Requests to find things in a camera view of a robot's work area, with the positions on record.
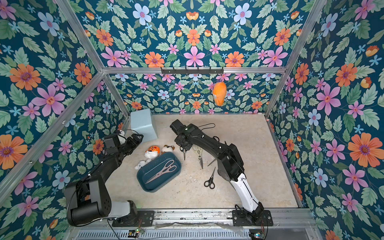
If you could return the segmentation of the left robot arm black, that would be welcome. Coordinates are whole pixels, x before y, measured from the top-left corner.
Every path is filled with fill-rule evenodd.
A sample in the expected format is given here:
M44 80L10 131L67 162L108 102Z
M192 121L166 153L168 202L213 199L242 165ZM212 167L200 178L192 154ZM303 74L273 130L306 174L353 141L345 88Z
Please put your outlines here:
M106 182L126 156L141 144L144 136L133 132L129 137L110 134L97 147L104 147L100 162L82 179L65 189L67 221L73 227L83 227L103 219L122 219L132 213L133 202L114 202Z

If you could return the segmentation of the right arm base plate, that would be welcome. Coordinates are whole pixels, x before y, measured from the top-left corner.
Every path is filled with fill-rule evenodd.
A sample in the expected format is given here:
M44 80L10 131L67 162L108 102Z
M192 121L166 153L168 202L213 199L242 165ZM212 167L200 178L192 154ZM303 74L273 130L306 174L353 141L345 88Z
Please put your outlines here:
M259 216L244 210L232 210L233 225L236 227L272 227L274 225L271 212L264 210Z

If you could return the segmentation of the teal storage box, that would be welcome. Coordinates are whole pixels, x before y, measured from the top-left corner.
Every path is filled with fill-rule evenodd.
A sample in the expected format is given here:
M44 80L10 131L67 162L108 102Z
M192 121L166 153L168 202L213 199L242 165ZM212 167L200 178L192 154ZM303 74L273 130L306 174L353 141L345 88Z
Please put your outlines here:
M140 168L137 180L145 192L154 193L173 180L181 169L179 159L167 152Z

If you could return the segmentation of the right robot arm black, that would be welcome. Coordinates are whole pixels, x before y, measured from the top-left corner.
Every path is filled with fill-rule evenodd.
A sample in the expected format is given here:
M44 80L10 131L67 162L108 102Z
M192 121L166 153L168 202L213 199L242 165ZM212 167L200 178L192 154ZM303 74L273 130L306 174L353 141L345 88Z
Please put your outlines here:
M255 224L260 221L265 208L256 198L248 183L244 162L238 148L234 144L221 143L218 137L210 137L204 133L205 129L215 126L214 123L186 126L180 120L175 120L171 123L170 128L177 135L175 143L183 154L196 146L215 158L218 164L218 175L235 189L242 202L240 211L245 215L247 222Z

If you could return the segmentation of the pink scissors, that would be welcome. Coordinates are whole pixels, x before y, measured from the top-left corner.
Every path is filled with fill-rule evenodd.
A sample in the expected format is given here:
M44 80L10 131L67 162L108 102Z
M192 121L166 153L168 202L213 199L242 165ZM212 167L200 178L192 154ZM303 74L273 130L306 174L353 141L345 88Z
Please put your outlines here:
M169 160L169 161L167 161L165 163L164 167L159 172L157 172L154 176L152 176L149 180L147 180L145 182L145 184L148 184L148 183L158 179L159 177L161 177L164 174L172 173L177 168L178 167L175 165L175 161L174 160Z

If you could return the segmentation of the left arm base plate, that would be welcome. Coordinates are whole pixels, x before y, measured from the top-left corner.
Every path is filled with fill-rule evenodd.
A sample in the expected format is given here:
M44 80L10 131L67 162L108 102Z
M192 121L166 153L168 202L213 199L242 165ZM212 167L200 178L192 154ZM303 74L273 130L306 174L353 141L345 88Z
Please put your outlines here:
M128 216L113 220L113 227L151 227L154 221L154 211L139 210Z

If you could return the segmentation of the beige kitchen scissors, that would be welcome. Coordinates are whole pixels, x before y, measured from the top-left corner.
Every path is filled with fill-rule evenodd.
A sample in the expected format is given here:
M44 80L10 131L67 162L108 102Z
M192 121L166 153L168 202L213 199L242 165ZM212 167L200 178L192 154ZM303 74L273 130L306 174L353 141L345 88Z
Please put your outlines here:
M197 154L197 156L198 156L198 160L199 160L199 164L200 164L201 169L203 169L203 168L204 168L204 163L203 163L203 149L202 149L201 147L199 147L199 146L194 145L194 146L193 146L193 150L194 150L194 152L195 152L195 153Z

